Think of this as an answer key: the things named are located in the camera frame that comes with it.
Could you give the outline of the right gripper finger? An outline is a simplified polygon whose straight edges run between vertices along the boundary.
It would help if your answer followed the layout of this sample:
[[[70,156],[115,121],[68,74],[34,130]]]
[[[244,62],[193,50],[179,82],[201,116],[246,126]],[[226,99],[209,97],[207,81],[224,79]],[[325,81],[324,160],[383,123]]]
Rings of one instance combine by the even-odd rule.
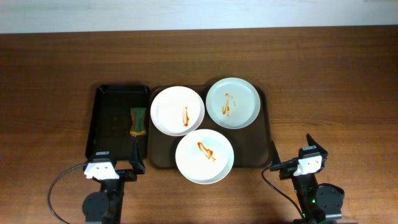
[[[317,143],[314,138],[311,137],[310,134],[306,135],[307,138],[307,142],[308,142],[308,146],[311,149],[317,149],[317,150],[323,150],[323,148],[321,147],[321,145],[319,145],[319,143]]]
[[[277,152],[276,146],[274,144],[274,141],[271,141],[271,149],[272,149],[272,161],[271,165],[276,166],[277,164],[280,164],[280,157],[279,153]]]

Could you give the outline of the green and yellow sponge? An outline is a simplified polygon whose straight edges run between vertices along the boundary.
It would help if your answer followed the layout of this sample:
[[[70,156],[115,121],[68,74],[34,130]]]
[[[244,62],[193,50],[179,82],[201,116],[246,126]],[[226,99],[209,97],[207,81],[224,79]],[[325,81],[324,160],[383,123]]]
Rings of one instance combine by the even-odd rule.
[[[132,125],[130,129],[131,136],[143,136],[147,133],[146,116],[147,108],[130,109]]]

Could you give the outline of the white plate front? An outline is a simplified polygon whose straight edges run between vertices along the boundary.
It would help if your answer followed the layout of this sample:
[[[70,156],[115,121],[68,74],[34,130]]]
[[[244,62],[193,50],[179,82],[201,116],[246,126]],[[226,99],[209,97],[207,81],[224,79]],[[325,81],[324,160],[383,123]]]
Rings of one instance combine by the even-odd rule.
[[[196,184],[214,184],[226,177],[234,164],[230,141],[211,129],[198,129],[184,136],[177,145],[178,170]]]

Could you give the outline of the white plate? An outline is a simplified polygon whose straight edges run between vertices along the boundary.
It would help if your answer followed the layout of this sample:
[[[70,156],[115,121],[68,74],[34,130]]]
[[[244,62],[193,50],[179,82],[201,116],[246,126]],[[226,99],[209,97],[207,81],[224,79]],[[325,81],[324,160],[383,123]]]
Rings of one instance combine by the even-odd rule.
[[[184,136],[177,145],[178,170],[196,184],[214,184],[226,177],[234,164],[230,141],[211,129],[198,129]]]
[[[201,125],[205,105],[200,95],[185,86],[171,86],[152,100],[150,118],[154,126],[169,136],[184,136]]]

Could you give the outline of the pale green plate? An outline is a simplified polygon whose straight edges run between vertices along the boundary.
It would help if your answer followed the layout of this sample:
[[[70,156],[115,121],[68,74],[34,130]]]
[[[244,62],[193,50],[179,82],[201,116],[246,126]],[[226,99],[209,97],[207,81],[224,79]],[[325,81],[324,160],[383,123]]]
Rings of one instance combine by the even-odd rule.
[[[210,87],[206,110],[218,125],[228,129],[249,126],[258,116],[261,99],[255,87],[241,78],[224,78]]]

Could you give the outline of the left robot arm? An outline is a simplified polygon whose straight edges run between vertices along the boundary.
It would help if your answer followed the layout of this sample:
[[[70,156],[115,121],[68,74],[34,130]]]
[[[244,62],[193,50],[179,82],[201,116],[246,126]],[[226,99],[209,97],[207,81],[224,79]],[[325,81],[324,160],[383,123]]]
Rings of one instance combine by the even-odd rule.
[[[86,178],[101,184],[98,192],[89,194],[83,201],[82,212],[87,224],[120,223],[123,208],[124,186],[135,182],[146,172],[139,153],[139,143],[134,141],[128,162],[130,169],[115,169],[117,161],[111,151],[92,154],[84,168]]]

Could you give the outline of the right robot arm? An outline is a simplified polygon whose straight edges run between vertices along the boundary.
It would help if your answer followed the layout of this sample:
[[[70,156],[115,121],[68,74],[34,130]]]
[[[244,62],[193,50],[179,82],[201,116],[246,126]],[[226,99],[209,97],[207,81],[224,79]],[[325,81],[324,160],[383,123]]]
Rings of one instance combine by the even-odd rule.
[[[285,162],[280,160],[272,143],[272,162],[264,170],[278,171],[280,180],[292,181],[298,199],[298,203],[292,204],[300,214],[294,223],[336,223],[343,217],[345,191],[333,184],[317,182],[315,175],[325,168],[328,152],[311,135],[307,134],[306,138],[308,146],[300,148],[297,157]]]

